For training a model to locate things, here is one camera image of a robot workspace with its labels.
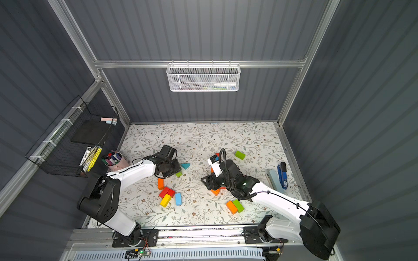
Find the red small block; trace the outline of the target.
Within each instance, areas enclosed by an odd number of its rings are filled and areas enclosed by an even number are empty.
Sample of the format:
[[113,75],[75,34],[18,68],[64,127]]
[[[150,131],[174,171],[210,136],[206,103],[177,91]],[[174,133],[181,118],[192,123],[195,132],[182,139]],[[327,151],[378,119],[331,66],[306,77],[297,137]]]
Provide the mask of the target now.
[[174,190],[172,190],[172,189],[169,189],[169,190],[167,191],[167,194],[168,194],[171,198],[174,198],[174,197],[175,197],[176,192],[175,192]]

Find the red long block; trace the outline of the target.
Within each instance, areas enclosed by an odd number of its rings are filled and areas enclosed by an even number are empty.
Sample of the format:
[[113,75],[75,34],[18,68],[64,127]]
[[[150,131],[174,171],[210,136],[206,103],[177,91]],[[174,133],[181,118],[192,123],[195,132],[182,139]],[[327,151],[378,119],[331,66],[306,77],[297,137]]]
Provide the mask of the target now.
[[165,187],[161,192],[160,192],[160,194],[159,194],[159,197],[161,198],[161,199],[163,199],[166,195],[167,195],[167,193],[168,192],[170,192],[170,189],[168,188],[168,187]]

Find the light blue block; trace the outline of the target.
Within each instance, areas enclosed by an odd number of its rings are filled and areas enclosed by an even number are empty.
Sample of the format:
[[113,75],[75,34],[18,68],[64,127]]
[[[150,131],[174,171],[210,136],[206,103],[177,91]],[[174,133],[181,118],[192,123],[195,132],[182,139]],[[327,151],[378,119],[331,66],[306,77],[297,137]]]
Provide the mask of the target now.
[[175,203],[177,206],[182,205],[182,196],[181,196],[181,193],[179,192],[175,194]]

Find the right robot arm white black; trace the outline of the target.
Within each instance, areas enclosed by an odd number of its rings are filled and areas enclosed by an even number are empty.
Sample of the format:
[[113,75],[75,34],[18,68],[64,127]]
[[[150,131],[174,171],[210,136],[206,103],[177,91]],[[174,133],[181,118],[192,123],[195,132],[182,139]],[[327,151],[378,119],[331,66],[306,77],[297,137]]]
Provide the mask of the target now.
[[300,241],[322,260],[328,260],[334,254],[341,229],[322,202],[301,201],[278,192],[258,179],[244,175],[232,160],[221,160],[214,155],[207,162],[213,172],[201,181],[208,190],[224,187],[234,198],[266,206],[290,221],[290,228],[285,230],[272,215],[266,215],[258,225],[262,241]]

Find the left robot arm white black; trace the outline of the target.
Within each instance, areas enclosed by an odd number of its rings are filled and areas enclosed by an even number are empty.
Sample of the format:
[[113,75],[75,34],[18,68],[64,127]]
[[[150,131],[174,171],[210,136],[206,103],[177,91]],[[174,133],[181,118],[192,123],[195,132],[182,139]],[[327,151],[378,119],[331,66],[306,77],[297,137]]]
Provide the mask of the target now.
[[142,179],[151,176],[168,178],[180,171],[177,150],[164,145],[160,152],[124,169],[104,175],[92,174],[77,203],[77,209],[119,234],[131,237],[134,231],[140,229],[140,225],[119,207],[120,194]]

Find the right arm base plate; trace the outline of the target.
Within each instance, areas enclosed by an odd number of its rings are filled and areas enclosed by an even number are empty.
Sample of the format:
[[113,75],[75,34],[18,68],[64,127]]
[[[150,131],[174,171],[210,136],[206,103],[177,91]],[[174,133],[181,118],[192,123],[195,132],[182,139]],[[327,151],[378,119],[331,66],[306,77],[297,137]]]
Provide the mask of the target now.
[[288,243],[288,239],[275,239],[270,236],[265,229],[258,229],[257,226],[246,226],[243,228],[241,235],[244,237],[246,244],[284,244]]

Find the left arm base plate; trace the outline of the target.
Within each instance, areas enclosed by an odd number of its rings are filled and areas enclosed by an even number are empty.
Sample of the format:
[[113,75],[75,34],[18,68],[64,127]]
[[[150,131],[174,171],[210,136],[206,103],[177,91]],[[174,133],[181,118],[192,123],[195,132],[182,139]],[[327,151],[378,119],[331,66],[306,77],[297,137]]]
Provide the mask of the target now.
[[135,229],[129,236],[123,236],[117,231],[112,234],[113,248],[144,248],[154,247],[157,244],[159,230]]

